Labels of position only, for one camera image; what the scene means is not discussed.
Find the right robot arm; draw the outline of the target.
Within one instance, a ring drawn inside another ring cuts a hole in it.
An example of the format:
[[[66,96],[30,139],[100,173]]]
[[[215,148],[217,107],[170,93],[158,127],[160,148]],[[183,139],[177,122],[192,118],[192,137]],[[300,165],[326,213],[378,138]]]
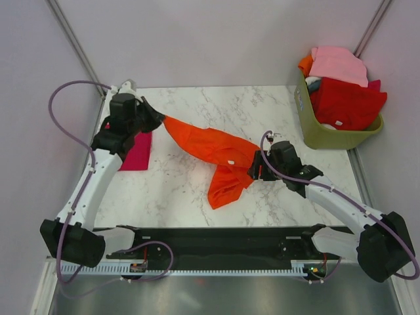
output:
[[[405,220],[398,213],[384,214],[344,193],[318,168],[302,164],[290,142],[257,149],[248,175],[253,180],[282,180],[289,190],[320,205],[350,230],[313,226],[300,243],[305,257],[329,253],[348,259],[376,282],[391,276],[419,278],[419,263]]]

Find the magenta t shirt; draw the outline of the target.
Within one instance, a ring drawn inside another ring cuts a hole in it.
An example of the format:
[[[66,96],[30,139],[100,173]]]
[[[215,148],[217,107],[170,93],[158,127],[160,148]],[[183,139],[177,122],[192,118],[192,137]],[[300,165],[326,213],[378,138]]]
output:
[[[151,149],[152,133],[139,133],[119,171],[148,170]]]

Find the orange t shirt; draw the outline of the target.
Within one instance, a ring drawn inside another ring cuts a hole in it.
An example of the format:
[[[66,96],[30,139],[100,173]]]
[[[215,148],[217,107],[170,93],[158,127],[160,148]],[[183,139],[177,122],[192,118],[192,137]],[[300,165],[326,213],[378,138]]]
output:
[[[207,193],[212,209],[238,200],[254,180],[247,174],[259,147],[224,131],[202,129],[167,116],[163,124],[186,153],[216,165]]]

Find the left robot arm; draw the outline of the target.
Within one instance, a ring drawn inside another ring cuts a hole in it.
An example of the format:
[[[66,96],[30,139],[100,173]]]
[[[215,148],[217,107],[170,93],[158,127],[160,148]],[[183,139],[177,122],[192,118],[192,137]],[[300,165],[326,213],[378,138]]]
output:
[[[98,265],[106,252],[106,238],[93,231],[99,205],[135,145],[135,137],[156,130],[165,118],[144,96],[131,93],[115,94],[109,109],[88,147],[91,159],[68,204],[55,219],[41,223],[42,238],[57,261]]]

